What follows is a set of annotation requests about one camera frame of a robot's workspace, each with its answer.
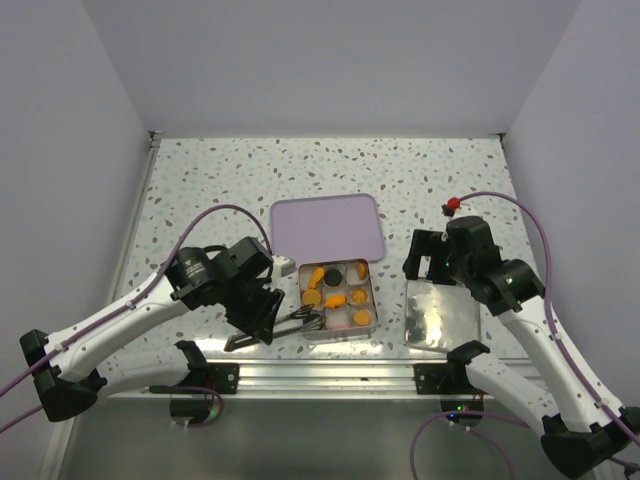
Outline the metal tongs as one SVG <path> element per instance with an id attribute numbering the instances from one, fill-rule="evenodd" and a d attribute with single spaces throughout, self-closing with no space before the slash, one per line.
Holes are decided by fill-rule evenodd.
<path id="1" fill-rule="evenodd" d="M 309 322 L 317 316 L 322 316 L 318 311 L 314 310 L 311 305 L 305 305 L 297 310 L 281 316 L 275 320 L 272 339 L 298 334 L 314 332 L 308 329 Z M 245 333 L 230 336 L 224 346 L 223 351 L 230 353 L 236 350 L 267 342 L 252 337 Z"/>

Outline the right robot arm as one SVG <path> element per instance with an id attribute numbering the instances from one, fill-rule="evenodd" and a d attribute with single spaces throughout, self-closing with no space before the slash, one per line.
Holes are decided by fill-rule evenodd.
<path id="1" fill-rule="evenodd" d="M 450 220 L 442 231 L 416 230 L 402 270 L 469 292 L 500 320 L 526 351 L 545 383 L 537 387 L 478 340 L 447 353 L 442 364 L 414 367 L 420 394 L 494 397 L 540 438 L 551 464 L 577 479 L 624 450 L 639 432 L 639 410 L 624 405 L 597 377 L 547 307 L 543 283 L 521 259 L 504 259 L 479 216 Z"/>

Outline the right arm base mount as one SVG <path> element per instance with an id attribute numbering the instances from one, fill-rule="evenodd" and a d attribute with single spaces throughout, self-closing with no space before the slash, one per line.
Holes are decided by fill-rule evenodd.
<path id="1" fill-rule="evenodd" d="M 418 395 L 473 395 L 479 390 L 471 385 L 465 368 L 455 363 L 417 363 L 413 365 Z"/>

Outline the purple plastic tray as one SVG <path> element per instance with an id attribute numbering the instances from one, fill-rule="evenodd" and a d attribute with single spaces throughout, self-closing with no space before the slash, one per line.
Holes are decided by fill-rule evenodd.
<path id="1" fill-rule="evenodd" d="M 386 255 L 378 205 L 366 193 L 280 200 L 270 225 L 273 252 L 299 265 Z"/>

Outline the metal tin lid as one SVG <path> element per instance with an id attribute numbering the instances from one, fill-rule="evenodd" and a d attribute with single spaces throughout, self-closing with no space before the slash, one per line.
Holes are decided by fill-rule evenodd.
<path id="1" fill-rule="evenodd" d="M 457 285 L 407 280 L 405 288 L 405 342 L 421 351 L 446 353 L 479 340 L 479 304 Z"/>

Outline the black round cookie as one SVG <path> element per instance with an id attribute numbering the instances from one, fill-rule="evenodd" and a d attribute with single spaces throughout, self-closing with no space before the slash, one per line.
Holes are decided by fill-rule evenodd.
<path id="1" fill-rule="evenodd" d="M 339 269 L 327 269 L 323 281 L 327 286 L 338 287 L 343 282 L 343 274 Z"/>

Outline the aluminium rail front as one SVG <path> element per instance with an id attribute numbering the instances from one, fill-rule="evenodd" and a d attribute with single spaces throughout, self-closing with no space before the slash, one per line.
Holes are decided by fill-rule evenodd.
<path id="1" fill-rule="evenodd" d="M 62 366 L 59 378 L 95 393 L 100 399 L 121 393 L 149 391 L 153 385 L 169 385 L 186 377 L 191 369 L 208 363 L 237 363 L 237 393 L 245 396 L 287 397 L 342 395 L 412 396 L 416 393 L 413 365 L 403 361 L 356 360 L 254 360 L 190 359 L 178 350 L 119 354 L 96 366 Z M 189 393 L 210 391 L 188 387 Z"/>

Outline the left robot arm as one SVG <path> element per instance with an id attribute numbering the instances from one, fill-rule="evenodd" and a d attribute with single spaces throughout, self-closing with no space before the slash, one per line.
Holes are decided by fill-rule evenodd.
<path id="1" fill-rule="evenodd" d="M 285 297 L 269 285 L 273 267 L 273 257 L 253 237 L 230 248 L 180 248 L 139 287 L 86 320 L 55 333 L 24 334 L 20 345 L 47 419 L 68 420 L 103 397 L 142 388 L 218 401 L 222 382 L 193 341 L 113 365 L 107 360 L 155 327 L 210 306 L 222 307 L 240 332 L 271 344 Z"/>

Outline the metal cookie tin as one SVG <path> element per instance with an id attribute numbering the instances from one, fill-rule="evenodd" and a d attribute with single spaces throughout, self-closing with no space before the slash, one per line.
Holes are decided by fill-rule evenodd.
<path id="1" fill-rule="evenodd" d="M 365 259 L 303 264 L 297 270 L 299 297 L 319 316 L 319 327 L 304 333 L 311 341 L 351 340 L 378 326 L 374 288 Z"/>

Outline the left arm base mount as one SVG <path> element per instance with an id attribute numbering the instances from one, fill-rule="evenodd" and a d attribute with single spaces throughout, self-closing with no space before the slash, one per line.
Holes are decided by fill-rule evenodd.
<path id="1" fill-rule="evenodd" d="M 191 369 L 186 377 L 178 382 L 153 385 L 149 391 L 153 394 L 189 393 L 188 387 L 201 387 L 222 395 L 234 395 L 237 393 L 239 379 L 239 364 L 208 363 L 206 366 Z"/>

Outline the orange round sandwich cookie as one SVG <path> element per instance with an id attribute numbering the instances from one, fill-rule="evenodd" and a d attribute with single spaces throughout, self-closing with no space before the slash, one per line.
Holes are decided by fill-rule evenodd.
<path id="1" fill-rule="evenodd" d="M 316 289 L 308 289 L 301 296 L 303 305 L 318 306 L 322 302 L 322 294 Z"/>

